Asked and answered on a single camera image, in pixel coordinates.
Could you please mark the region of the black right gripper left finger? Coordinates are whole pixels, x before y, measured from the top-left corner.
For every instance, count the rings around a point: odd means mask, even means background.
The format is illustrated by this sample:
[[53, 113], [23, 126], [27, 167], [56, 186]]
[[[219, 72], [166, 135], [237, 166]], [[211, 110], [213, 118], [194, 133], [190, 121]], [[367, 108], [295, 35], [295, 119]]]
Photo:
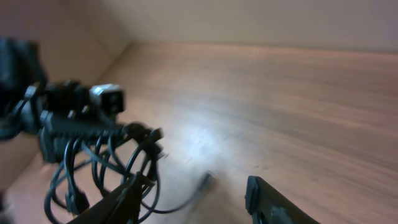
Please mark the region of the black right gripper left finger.
[[107, 197], [68, 224], [139, 223], [143, 188], [147, 186], [152, 187], [152, 181], [137, 172]]

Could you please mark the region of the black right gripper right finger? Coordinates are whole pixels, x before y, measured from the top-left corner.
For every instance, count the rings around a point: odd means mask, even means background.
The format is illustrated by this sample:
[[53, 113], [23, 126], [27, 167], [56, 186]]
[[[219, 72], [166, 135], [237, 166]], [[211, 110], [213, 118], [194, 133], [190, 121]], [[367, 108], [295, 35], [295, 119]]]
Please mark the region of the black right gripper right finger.
[[264, 179], [248, 177], [245, 207], [254, 224], [319, 224]]

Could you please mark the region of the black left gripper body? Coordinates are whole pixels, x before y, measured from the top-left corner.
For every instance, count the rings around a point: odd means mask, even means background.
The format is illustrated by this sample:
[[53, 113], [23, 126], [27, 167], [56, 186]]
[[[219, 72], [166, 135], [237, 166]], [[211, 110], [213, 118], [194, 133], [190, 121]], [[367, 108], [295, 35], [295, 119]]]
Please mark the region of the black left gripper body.
[[118, 114], [108, 116], [96, 107], [91, 87], [76, 80], [27, 87], [21, 102], [22, 129], [38, 135], [45, 161], [62, 161], [68, 141], [96, 142], [121, 134]]

